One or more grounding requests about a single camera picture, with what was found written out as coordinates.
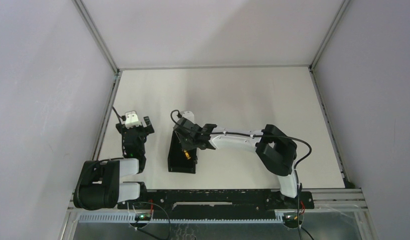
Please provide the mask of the black yellow screwdriver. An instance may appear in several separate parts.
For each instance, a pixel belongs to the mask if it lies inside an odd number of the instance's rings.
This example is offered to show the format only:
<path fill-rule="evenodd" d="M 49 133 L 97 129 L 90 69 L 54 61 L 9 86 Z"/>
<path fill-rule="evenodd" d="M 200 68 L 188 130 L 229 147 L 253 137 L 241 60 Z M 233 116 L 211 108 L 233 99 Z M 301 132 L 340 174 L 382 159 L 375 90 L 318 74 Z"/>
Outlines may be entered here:
<path fill-rule="evenodd" d="M 190 160 L 190 159 L 192 158 L 192 156 L 190 155 L 190 153 L 189 153 L 188 151 L 183 150 L 183 153 L 184 153 L 185 158 L 186 158 L 187 160 Z"/>

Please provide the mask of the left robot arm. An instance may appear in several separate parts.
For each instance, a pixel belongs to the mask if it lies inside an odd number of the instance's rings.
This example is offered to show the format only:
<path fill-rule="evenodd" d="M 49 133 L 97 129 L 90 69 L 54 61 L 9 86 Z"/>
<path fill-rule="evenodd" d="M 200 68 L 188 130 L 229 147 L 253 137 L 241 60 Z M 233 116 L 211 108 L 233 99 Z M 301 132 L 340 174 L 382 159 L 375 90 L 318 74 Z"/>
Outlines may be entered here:
<path fill-rule="evenodd" d="M 144 171 L 145 143 L 147 136 L 154 133 L 153 125 L 148 116 L 140 121 L 135 113 L 127 113 L 116 128 L 122 137 L 123 156 L 84 162 L 73 194 L 76 208 L 88 211 L 112 209 L 126 201 L 138 209 L 148 205 L 149 195 L 142 191 L 144 184 L 121 182 L 121 178 Z"/>

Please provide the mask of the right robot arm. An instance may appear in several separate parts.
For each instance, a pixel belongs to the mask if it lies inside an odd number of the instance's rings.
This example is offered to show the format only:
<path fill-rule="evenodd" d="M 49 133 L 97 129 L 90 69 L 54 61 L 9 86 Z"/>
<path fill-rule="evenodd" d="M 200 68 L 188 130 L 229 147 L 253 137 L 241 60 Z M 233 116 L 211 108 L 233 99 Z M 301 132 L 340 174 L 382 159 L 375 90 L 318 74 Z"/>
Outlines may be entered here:
<path fill-rule="evenodd" d="M 173 130 L 184 151 L 236 149 L 255 153 L 278 178 L 284 206 L 295 208 L 301 202 L 296 168 L 312 153 L 308 142 L 287 136 L 271 124 L 259 130 L 234 131 L 213 123 L 200 126 L 182 116 L 174 121 Z"/>

